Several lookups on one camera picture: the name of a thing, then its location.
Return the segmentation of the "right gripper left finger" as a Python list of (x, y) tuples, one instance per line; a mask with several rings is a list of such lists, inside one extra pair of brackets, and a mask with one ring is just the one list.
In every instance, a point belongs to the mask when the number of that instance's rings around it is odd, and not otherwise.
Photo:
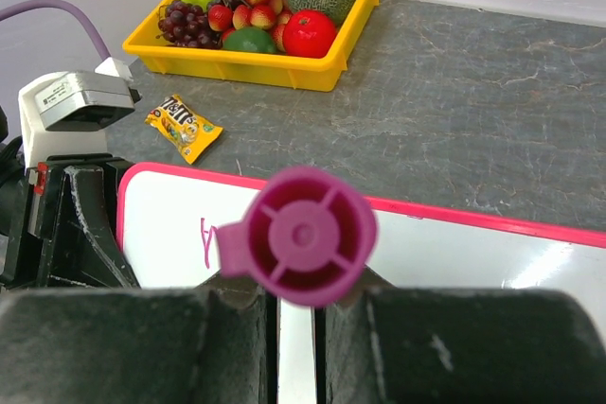
[(5, 403), (273, 403), (276, 350), (276, 299), (249, 278), (1, 299)]

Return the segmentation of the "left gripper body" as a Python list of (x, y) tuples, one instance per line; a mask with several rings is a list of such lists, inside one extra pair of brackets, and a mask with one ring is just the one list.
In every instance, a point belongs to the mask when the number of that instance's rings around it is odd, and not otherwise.
[(33, 168), (11, 159), (1, 166), (1, 254), (4, 289), (60, 287), (56, 272), (75, 242), (75, 219), (62, 169), (96, 165), (104, 172), (107, 214), (116, 238), (117, 191), (131, 162), (110, 154), (54, 157)]

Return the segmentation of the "white pink marker pen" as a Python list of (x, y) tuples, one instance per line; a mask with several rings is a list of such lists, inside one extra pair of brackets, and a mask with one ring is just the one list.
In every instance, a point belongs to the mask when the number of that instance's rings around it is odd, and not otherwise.
[(314, 313), (351, 290), (377, 237), (369, 201), (316, 167), (280, 171), (218, 229), (222, 275), (250, 277), (277, 299), (277, 402), (317, 402)]

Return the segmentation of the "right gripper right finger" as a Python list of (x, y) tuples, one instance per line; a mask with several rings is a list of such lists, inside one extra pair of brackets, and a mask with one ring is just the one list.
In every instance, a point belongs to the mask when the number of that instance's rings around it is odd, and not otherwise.
[(314, 314), (321, 403), (601, 403), (605, 348), (561, 291), (396, 287)]

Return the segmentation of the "pink framed whiteboard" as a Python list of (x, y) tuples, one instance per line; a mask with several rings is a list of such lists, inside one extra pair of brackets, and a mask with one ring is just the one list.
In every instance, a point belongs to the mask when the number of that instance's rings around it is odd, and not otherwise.
[[(259, 179), (139, 163), (118, 190), (116, 234), (144, 288), (195, 287), (219, 269), (217, 228), (240, 220)], [(605, 290), (605, 236), (373, 199), (370, 268), (398, 286)]]

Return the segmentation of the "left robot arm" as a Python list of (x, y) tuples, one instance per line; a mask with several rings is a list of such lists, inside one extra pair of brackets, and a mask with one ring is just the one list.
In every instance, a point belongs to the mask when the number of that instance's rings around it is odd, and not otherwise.
[(132, 163), (109, 153), (25, 165), (25, 141), (1, 142), (1, 289), (136, 288), (116, 241), (118, 186)]

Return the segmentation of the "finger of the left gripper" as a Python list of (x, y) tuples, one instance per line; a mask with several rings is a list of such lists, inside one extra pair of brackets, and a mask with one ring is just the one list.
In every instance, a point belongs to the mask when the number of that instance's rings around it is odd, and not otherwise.
[(139, 287), (131, 265), (117, 246), (107, 214), (103, 169), (96, 165), (67, 165), (63, 169), (75, 219), (75, 242), (62, 253), (66, 263), (56, 282), (70, 288)]

